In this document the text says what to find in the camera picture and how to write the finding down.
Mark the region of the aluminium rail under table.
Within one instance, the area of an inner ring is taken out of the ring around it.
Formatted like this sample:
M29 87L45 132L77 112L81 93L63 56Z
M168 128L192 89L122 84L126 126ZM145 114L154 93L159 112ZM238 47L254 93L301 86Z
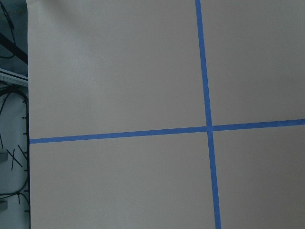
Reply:
M22 87L28 87L28 77L17 74L14 72L10 72L5 69L0 69L0 80L6 83L22 86Z

